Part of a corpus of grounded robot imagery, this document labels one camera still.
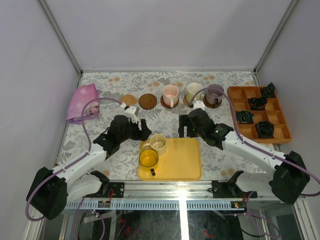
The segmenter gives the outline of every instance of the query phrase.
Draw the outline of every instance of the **yellow tray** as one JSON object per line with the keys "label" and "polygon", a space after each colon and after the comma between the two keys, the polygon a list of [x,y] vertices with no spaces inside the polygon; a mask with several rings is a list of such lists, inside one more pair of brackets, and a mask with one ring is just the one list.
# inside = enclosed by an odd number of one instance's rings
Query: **yellow tray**
{"label": "yellow tray", "polygon": [[159,157],[155,176],[139,163],[138,177],[143,181],[197,181],[202,176],[199,142],[195,138],[167,138],[166,153]]}

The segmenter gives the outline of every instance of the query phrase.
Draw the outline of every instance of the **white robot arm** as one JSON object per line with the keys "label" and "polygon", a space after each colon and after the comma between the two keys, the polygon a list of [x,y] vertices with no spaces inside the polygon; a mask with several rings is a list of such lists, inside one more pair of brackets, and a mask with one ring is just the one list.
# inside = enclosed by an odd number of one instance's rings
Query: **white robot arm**
{"label": "white robot arm", "polygon": [[89,152],[83,152],[51,170],[43,167],[36,173],[26,199],[28,201],[33,191],[46,178],[52,176],[52,179],[39,188],[30,202],[47,219],[54,219],[67,203],[83,196],[106,194],[109,179],[99,171],[89,174],[86,172],[118,151],[122,142],[128,139],[141,141],[148,139],[151,131],[147,127],[146,120],[141,119],[141,130],[139,129],[136,115],[139,109],[126,106],[124,103],[121,107],[124,108],[123,115],[114,117],[110,127],[93,140]]}
{"label": "white robot arm", "polygon": [[196,101],[193,111],[179,116],[179,137],[184,137],[184,127],[187,127],[187,137],[201,137],[208,145],[243,157],[266,171],[237,171],[229,181],[228,187],[233,188],[231,192],[255,191],[274,194],[287,204],[295,203],[310,181],[310,176],[277,157],[306,169],[301,156],[294,151],[285,154],[269,149],[244,136],[240,138],[232,127],[223,123],[215,124],[204,111],[204,106],[202,101]]}

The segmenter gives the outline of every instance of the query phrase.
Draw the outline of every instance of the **white mug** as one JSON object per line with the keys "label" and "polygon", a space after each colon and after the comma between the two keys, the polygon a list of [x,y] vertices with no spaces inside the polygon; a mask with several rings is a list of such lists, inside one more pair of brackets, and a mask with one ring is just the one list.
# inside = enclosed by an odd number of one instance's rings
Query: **white mug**
{"label": "white mug", "polygon": [[165,86],[162,91],[163,101],[166,105],[173,108],[179,99],[179,89],[174,85]]}
{"label": "white mug", "polygon": [[[188,87],[186,88],[186,101],[188,103],[190,103],[192,97],[196,94],[196,92],[198,92],[199,90],[201,90],[203,87],[199,84],[199,83],[190,83],[188,85]],[[196,97],[195,97],[195,101],[200,100],[201,95],[203,92],[199,92]]]}
{"label": "white mug", "polygon": [[167,139],[162,134],[153,135],[149,142],[142,145],[142,149],[153,149],[159,156],[162,156],[167,151]]}

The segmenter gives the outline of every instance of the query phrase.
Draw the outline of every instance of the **pink towel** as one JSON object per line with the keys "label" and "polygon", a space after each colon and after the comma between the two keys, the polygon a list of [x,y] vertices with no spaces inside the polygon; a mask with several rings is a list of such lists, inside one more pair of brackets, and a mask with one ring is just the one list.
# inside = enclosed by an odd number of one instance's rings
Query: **pink towel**
{"label": "pink towel", "polygon": [[[72,96],[66,121],[70,124],[80,124],[82,109],[90,100],[97,99],[98,96],[99,91],[96,90],[94,83],[77,88]],[[85,108],[83,119],[96,119],[99,113],[99,101],[93,101]]]}

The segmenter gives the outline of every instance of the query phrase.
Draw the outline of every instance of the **brown coaster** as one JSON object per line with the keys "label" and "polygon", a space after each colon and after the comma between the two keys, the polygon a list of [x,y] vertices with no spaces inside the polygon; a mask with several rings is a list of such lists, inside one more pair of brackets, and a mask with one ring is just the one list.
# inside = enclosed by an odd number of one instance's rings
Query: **brown coaster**
{"label": "brown coaster", "polygon": [[125,103],[127,106],[131,106],[136,104],[137,100],[135,96],[132,96],[131,94],[124,95],[122,98],[120,98],[120,102]]}
{"label": "brown coaster", "polygon": [[138,102],[143,109],[153,109],[157,105],[157,98],[155,95],[147,93],[142,95]]}
{"label": "brown coaster", "polygon": [[187,95],[184,95],[184,97],[183,97],[183,103],[184,103],[184,105],[186,105],[188,108],[191,108],[191,107],[189,106],[189,103],[187,102]]}
{"label": "brown coaster", "polygon": [[216,109],[218,107],[220,107],[220,105],[222,104],[222,99],[220,100],[220,102],[217,105],[212,105],[210,103],[207,102],[207,97],[204,96],[203,98],[203,103],[206,107],[210,108],[210,109]]}
{"label": "brown coaster", "polygon": [[175,105],[173,105],[173,107],[170,107],[169,105],[165,104],[165,102],[164,102],[164,96],[161,96],[161,98],[160,98],[160,103],[161,103],[161,105],[164,106],[166,109],[173,109],[173,108],[175,108],[176,106],[178,106],[178,104],[179,104],[179,98],[178,98],[178,101],[175,103]]}

